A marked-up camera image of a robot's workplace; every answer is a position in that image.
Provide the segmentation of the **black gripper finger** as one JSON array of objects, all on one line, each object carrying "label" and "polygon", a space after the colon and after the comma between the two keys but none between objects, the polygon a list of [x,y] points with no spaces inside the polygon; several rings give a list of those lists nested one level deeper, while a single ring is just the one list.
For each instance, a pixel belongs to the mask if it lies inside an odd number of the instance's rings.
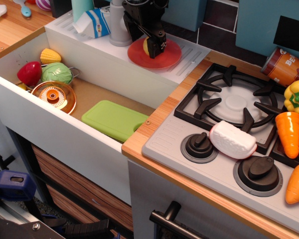
[{"label": "black gripper finger", "polygon": [[125,14],[123,16],[123,20],[127,28],[127,31],[132,39],[132,42],[135,42],[136,40],[140,39],[143,35],[146,35],[146,33],[142,29],[142,21],[139,16],[133,18],[130,15]]},{"label": "black gripper finger", "polygon": [[149,57],[154,59],[164,52],[166,48],[166,33],[159,32],[158,35],[150,34],[147,39]]}]

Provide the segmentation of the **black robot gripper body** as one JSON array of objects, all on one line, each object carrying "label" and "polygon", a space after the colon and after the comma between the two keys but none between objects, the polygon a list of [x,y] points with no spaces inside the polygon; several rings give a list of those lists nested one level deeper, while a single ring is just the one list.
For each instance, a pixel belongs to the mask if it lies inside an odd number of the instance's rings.
[{"label": "black robot gripper body", "polygon": [[122,3],[124,15],[140,17],[143,31],[147,36],[165,32],[161,18],[168,7],[167,0],[125,0]]}]

